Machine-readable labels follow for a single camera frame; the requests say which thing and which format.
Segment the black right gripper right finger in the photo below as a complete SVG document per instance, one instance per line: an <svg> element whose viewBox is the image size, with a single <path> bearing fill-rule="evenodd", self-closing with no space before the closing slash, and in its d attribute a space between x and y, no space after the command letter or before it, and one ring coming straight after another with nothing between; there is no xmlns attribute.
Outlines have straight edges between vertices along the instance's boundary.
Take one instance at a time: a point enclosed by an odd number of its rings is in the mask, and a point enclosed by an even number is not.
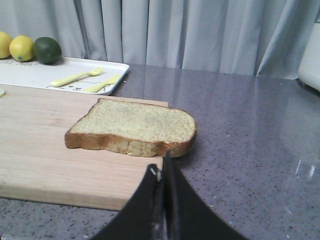
<svg viewBox="0 0 320 240"><path fill-rule="evenodd" d="M169 240L244 240L210 210L171 158L163 160L164 205Z"/></svg>

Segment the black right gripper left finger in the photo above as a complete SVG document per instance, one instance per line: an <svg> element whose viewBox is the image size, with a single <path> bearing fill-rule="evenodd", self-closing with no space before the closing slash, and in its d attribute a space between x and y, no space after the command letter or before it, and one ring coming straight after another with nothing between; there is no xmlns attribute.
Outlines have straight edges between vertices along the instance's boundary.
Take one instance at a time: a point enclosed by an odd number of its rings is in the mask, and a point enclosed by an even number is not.
<svg viewBox="0 0 320 240"><path fill-rule="evenodd" d="M133 196L93 240L164 239L163 182L156 164L149 164Z"/></svg>

